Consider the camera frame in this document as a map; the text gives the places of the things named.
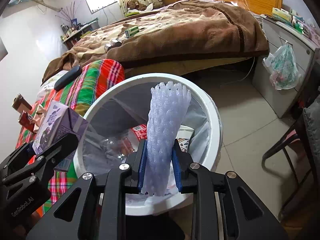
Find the silver screw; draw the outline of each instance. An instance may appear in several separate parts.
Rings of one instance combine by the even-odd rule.
[[[190,168],[192,168],[193,170],[199,169],[200,168],[200,164],[199,163],[191,163],[190,164]]]
[[[36,180],[36,176],[33,175],[33,176],[30,177],[29,182],[31,183],[31,182],[34,182],[35,180]]]
[[[87,172],[85,174],[82,175],[82,179],[91,179],[92,178],[92,174],[90,172]]]
[[[237,174],[236,174],[234,171],[229,171],[229,172],[227,173],[227,176],[228,176],[230,179],[234,179],[234,178],[237,176]]]
[[[130,165],[129,164],[127,164],[127,163],[122,163],[120,166],[119,166],[119,169],[121,169],[121,170],[127,170],[127,169],[129,169],[130,168]]]

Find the purple box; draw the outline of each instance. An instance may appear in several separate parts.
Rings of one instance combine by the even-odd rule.
[[[33,141],[32,148],[36,155],[39,155],[67,133],[75,134],[80,141],[87,127],[88,122],[70,107],[52,101]],[[75,151],[61,161],[55,170],[68,171],[74,154]]]

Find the drawer handle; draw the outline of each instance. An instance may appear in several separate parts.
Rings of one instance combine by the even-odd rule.
[[[286,43],[289,43],[291,46],[293,46],[292,43],[288,42],[287,40],[285,40],[284,38],[282,38],[280,35],[279,35],[279,38],[280,38],[281,40],[284,40]]]

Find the trash bag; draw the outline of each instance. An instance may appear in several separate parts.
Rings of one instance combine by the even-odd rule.
[[[300,73],[292,45],[286,42],[273,55],[263,59],[263,65],[270,73],[270,82],[276,90],[294,88],[299,81]]]

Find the white foam fruit net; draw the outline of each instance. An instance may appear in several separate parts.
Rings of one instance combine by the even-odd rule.
[[[189,107],[191,92],[186,86],[169,81],[151,88],[151,94],[147,124],[148,157],[142,192],[164,196],[170,174],[172,147]]]

